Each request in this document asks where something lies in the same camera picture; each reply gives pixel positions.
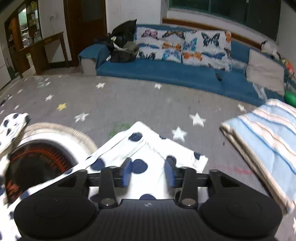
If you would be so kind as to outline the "white polka dot garment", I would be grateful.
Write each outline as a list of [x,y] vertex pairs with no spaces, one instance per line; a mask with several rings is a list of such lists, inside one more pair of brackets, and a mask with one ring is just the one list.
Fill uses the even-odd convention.
[[175,157],[177,167],[199,173],[208,161],[138,121],[64,174],[29,188],[8,205],[3,198],[8,154],[21,131],[30,126],[28,120],[27,113],[12,113],[1,123],[1,240],[71,240],[86,231],[107,210],[98,207],[101,170],[120,167],[126,158],[132,160],[132,175],[127,187],[115,189],[117,207],[135,200],[146,209],[156,199],[174,197],[165,177],[167,156]]

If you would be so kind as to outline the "folded striped blue cloth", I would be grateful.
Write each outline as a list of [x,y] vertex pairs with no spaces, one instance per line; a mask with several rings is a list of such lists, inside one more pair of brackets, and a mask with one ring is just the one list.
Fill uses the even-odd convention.
[[241,154],[285,214],[295,210],[295,108],[269,99],[223,122],[221,132]]

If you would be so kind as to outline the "blue sofa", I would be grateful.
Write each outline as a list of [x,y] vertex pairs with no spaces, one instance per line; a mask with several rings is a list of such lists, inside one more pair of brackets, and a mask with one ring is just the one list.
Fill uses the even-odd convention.
[[[138,27],[156,30],[188,31],[186,29],[160,25],[149,26],[137,24],[137,28]],[[133,62],[115,63],[106,61],[109,56],[109,51],[102,44],[93,44],[85,48],[79,53],[78,59],[82,66],[85,66],[86,61],[91,61],[96,75],[180,85],[220,94],[256,106],[263,104],[269,99],[283,100],[284,96],[277,92],[247,81],[246,69],[249,60],[249,51],[251,49],[253,48],[245,44],[234,42],[231,35],[231,71],[218,70],[206,66],[175,63],[172,61],[140,59],[138,57],[136,57]],[[280,61],[271,58],[271,56],[267,54],[263,55],[285,68]],[[285,72],[284,87],[289,86],[292,86],[292,81]]]

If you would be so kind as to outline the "black bag on sofa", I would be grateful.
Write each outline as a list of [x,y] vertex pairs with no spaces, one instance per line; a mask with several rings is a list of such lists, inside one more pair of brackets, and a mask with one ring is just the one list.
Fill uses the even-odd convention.
[[102,44],[108,49],[109,56],[106,61],[115,63],[133,62],[139,51],[139,45],[134,41],[136,30],[137,19],[125,21],[102,39],[94,39],[93,43]]

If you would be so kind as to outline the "butterfly print pillow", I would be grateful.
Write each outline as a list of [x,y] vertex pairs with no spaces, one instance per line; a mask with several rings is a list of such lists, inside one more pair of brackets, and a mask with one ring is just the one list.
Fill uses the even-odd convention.
[[172,61],[231,71],[231,33],[203,30],[156,30],[138,27],[134,41],[140,59]]

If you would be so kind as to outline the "green ball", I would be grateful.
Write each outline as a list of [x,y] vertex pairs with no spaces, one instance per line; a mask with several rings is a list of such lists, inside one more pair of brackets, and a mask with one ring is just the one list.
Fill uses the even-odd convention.
[[287,91],[284,95],[285,102],[294,108],[296,108],[296,95],[290,91]]

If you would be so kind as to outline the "grey cushion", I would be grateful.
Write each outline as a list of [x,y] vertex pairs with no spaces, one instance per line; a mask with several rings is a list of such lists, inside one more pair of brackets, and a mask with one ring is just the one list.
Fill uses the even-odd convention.
[[284,96],[285,69],[265,55],[251,49],[246,69],[246,79]]

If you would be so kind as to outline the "white refrigerator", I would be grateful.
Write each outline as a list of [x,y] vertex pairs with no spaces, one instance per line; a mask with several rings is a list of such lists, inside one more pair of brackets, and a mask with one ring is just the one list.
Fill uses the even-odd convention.
[[3,89],[10,81],[11,77],[9,75],[9,71],[4,60],[3,52],[0,47],[0,89]]

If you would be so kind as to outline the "wooden side table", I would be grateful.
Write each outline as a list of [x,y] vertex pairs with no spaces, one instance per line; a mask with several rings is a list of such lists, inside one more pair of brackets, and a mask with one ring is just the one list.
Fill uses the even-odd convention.
[[67,68],[69,68],[70,64],[69,64],[69,60],[66,52],[63,32],[56,33],[54,35],[41,39],[27,47],[24,47],[19,51],[20,54],[31,55],[33,65],[37,75],[41,75],[43,71],[48,70],[50,68],[50,63],[47,58],[45,46],[54,41],[60,42],[62,47],[62,52],[65,58],[65,65]]

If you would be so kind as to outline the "colourful toy pile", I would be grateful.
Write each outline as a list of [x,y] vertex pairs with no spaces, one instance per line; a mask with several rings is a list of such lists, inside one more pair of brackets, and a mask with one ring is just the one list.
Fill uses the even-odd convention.
[[285,72],[287,73],[288,78],[292,79],[295,74],[295,70],[292,66],[292,63],[289,60],[287,60],[286,58],[280,58],[280,61],[285,67]]

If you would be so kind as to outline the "white plush toy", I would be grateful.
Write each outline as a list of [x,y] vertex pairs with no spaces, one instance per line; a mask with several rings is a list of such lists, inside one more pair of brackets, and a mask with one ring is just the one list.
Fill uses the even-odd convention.
[[261,43],[261,52],[269,54],[271,58],[280,60],[281,56],[278,52],[278,47],[272,45],[269,41],[265,40]]

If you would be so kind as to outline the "dark wooden door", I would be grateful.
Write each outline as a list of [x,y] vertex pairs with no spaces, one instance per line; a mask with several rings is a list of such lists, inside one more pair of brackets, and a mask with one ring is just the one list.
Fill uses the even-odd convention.
[[104,0],[64,0],[66,32],[73,66],[79,65],[78,55],[107,33]]

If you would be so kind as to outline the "wooden display cabinet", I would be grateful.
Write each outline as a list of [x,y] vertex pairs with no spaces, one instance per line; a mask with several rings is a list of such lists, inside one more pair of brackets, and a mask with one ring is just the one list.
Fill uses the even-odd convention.
[[4,22],[8,51],[16,73],[30,68],[28,54],[20,50],[42,39],[38,1],[22,1]]

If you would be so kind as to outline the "dark green window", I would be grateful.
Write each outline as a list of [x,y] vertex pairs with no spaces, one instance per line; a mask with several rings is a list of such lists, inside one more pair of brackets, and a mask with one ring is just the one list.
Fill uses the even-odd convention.
[[172,8],[201,11],[225,17],[276,40],[281,1],[271,0],[172,0]]

